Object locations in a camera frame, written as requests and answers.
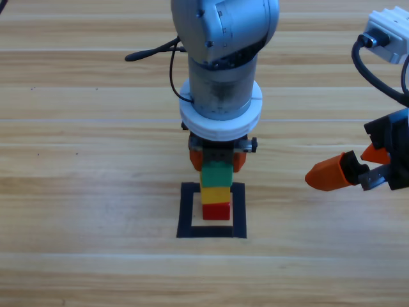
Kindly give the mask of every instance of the black tape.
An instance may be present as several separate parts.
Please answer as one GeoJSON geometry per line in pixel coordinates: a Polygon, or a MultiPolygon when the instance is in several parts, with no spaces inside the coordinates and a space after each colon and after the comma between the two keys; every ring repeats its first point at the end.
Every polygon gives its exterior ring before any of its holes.
{"type": "Polygon", "coordinates": [[[200,184],[184,182],[180,189],[180,211],[177,238],[247,238],[245,185],[233,183],[233,225],[192,226],[193,194],[200,193],[200,184]]]}
{"type": "Polygon", "coordinates": [[[1,0],[0,1],[0,14],[4,10],[4,8],[6,7],[7,2],[8,2],[8,0],[1,0]]]}

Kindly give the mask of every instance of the black cable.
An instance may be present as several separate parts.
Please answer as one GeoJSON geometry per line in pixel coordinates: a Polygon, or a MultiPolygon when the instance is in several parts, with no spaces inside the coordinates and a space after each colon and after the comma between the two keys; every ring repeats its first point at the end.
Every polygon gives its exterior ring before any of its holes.
{"type": "Polygon", "coordinates": [[[409,96],[408,86],[406,85],[406,73],[408,70],[408,65],[409,65],[409,56],[406,57],[405,63],[403,64],[402,76],[401,76],[402,90],[406,96],[409,96]]]}
{"type": "Polygon", "coordinates": [[[386,85],[384,82],[379,80],[374,74],[372,74],[369,69],[365,66],[360,58],[359,51],[365,46],[365,41],[363,39],[358,39],[352,47],[352,60],[355,64],[355,67],[359,73],[375,88],[380,90],[382,93],[388,95],[390,98],[396,100],[405,107],[409,107],[409,96],[406,96],[390,86],[386,85]]]}
{"type": "Polygon", "coordinates": [[[186,101],[186,102],[190,102],[191,104],[193,104],[194,101],[191,100],[191,99],[187,99],[187,98],[185,98],[185,97],[182,97],[182,96],[178,93],[178,91],[176,91],[176,88],[174,88],[174,84],[173,84],[173,61],[174,61],[174,54],[176,53],[176,49],[177,49],[178,43],[179,43],[179,42],[175,43],[174,48],[173,48],[173,51],[172,51],[171,65],[170,65],[170,67],[169,67],[169,80],[170,80],[170,82],[171,82],[171,86],[172,86],[172,90],[173,90],[174,94],[175,94],[177,97],[179,97],[180,99],[182,99],[182,100],[184,100],[184,101],[186,101]]]}
{"type": "Polygon", "coordinates": [[[173,51],[171,49],[171,47],[177,45],[179,42],[180,42],[180,38],[176,37],[174,40],[170,41],[169,43],[166,43],[166,44],[164,44],[164,45],[162,45],[160,47],[157,47],[155,49],[144,50],[144,51],[139,51],[139,52],[129,54],[129,55],[127,55],[125,57],[125,61],[127,61],[127,62],[139,61],[140,59],[144,59],[144,58],[148,58],[150,56],[153,56],[156,53],[173,51]]]}

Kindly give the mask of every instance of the table surface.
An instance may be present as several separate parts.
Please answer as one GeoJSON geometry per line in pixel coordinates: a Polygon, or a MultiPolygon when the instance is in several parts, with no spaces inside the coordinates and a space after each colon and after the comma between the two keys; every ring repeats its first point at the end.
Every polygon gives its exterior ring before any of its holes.
{"type": "MultiPolygon", "coordinates": [[[[350,51],[368,15],[407,0],[282,0],[259,56],[261,123],[237,182],[248,239],[177,239],[197,181],[168,81],[169,0],[9,0],[0,16],[0,306],[409,306],[408,192],[333,193],[313,165],[360,155],[401,109],[350,51]]],[[[399,87],[401,67],[368,52],[399,87]]],[[[174,81],[187,78],[177,54],[174,81]]],[[[194,225],[200,225],[195,199],[194,225]]]]}

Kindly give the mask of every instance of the stacked blocks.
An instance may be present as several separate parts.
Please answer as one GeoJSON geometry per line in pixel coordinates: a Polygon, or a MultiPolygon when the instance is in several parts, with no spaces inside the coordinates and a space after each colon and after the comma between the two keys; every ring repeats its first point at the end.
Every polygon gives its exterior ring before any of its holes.
{"type": "Polygon", "coordinates": [[[235,146],[237,141],[243,139],[247,140],[247,136],[229,142],[216,142],[190,134],[189,154],[193,167],[200,172],[204,220],[230,220],[233,173],[241,170],[247,155],[247,150],[235,152],[235,146]]]}
{"type": "Polygon", "coordinates": [[[200,173],[201,202],[204,220],[230,220],[233,165],[209,161],[200,173]]]}

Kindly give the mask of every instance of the robotic arm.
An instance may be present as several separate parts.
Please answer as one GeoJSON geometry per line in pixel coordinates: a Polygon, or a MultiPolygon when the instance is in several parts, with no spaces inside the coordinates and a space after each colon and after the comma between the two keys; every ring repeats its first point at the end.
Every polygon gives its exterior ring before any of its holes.
{"type": "Polygon", "coordinates": [[[172,52],[169,78],[179,97],[182,128],[190,131],[190,160],[200,172],[203,218],[228,220],[233,173],[258,146],[256,138],[248,138],[263,105],[254,75],[258,52],[276,30],[279,2],[171,0],[171,9],[178,37],[125,60],[172,52]],[[172,78],[176,51],[189,57],[189,79],[180,93],[172,78]]]}
{"type": "Polygon", "coordinates": [[[370,170],[360,164],[355,153],[347,152],[316,164],[305,177],[313,188],[333,191],[351,185],[372,190],[388,182],[391,190],[409,187],[409,91],[406,87],[406,70],[409,65],[409,12],[401,8],[373,12],[365,31],[352,48],[352,60],[359,73],[375,88],[405,106],[405,109],[367,123],[364,128],[370,135],[371,145],[361,159],[381,164],[370,170]],[[393,64],[404,63],[401,74],[403,93],[387,86],[363,64],[359,51],[366,48],[393,64]]]}

